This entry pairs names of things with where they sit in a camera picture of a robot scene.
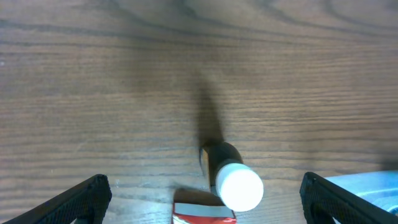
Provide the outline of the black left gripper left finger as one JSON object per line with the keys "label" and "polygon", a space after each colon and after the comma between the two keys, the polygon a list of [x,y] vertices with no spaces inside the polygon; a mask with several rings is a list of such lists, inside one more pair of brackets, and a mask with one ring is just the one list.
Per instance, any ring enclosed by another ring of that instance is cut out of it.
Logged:
{"label": "black left gripper left finger", "polygon": [[107,176],[96,174],[4,224],[101,224],[111,198]]}

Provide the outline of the red Panadol box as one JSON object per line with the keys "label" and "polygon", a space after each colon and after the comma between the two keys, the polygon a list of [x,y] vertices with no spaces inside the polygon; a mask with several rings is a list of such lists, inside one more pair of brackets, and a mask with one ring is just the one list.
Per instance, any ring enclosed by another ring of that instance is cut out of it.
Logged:
{"label": "red Panadol box", "polygon": [[212,193],[177,189],[171,224],[237,224],[237,219],[234,212]]}

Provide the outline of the clear plastic container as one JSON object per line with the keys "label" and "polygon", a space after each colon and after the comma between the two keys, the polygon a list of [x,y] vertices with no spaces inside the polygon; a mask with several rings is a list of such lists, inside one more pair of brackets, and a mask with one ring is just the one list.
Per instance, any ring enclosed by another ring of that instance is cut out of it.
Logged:
{"label": "clear plastic container", "polygon": [[320,205],[331,216],[327,223],[397,223],[397,171],[377,171],[327,177],[352,193]]}

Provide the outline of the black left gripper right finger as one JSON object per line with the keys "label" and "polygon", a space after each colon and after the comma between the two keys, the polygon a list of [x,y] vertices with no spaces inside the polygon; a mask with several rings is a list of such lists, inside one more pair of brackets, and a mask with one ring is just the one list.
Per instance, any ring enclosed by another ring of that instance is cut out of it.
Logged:
{"label": "black left gripper right finger", "polygon": [[321,177],[306,172],[300,187],[310,224],[397,224],[397,172],[380,171]]}

